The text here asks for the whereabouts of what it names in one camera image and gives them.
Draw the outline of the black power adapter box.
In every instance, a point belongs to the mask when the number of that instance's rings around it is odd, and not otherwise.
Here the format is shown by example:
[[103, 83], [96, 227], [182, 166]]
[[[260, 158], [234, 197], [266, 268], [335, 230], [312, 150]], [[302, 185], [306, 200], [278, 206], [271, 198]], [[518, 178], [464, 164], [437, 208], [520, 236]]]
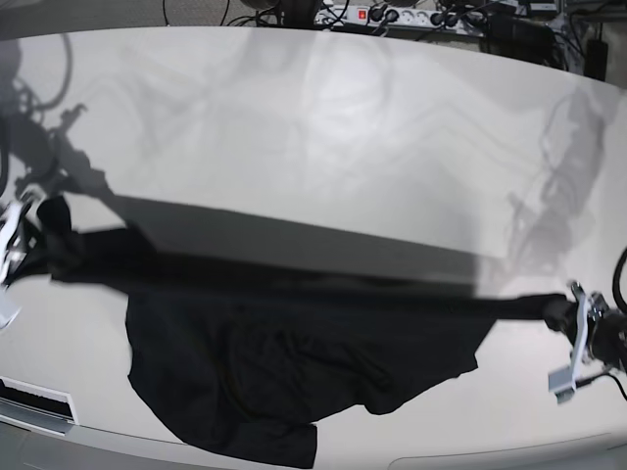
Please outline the black power adapter box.
[[486, 34], [490, 40], [531, 49], [555, 45], [555, 34], [549, 27], [502, 14], [488, 18]]

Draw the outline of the black t-shirt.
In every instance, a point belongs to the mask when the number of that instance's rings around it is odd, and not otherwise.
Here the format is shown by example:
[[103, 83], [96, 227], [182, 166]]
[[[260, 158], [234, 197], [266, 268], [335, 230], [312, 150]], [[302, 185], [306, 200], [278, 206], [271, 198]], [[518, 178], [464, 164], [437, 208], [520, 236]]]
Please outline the black t-shirt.
[[75, 231], [61, 197], [37, 216], [11, 284], [47, 275], [123, 293], [133, 391], [184, 443], [261, 464], [310, 469], [319, 420], [388, 414], [475, 370], [499, 319], [575, 311], [561, 293], [429, 297], [404, 280], [168, 254], [133, 226]]

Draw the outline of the white power strip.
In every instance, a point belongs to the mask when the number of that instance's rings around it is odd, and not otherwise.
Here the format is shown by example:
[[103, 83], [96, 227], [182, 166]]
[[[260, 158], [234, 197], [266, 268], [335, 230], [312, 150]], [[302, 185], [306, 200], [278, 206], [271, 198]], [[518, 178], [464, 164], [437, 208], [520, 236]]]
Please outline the white power strip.
[[435, 30], [472, 36], [480, 36], [487, 22], [487, 13], [473, 7], [469, 8], [467, 13], [462, 7], [425, 10], [414, 6], [393, 6], [386, 3], [344, 7], [329, 2], [322, 4], [313, 20], [314, 25], [326, 28], [357, 26], [372, 30], [378, 28]]

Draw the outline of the black pole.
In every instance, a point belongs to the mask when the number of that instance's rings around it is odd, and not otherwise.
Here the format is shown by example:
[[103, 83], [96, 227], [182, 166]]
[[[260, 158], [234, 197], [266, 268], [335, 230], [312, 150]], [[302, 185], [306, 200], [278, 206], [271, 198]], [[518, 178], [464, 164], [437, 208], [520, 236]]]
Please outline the black pole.
[[309, 27], [319, 9], [316, 0], [281, 0], [283, 24], [288, 27]]

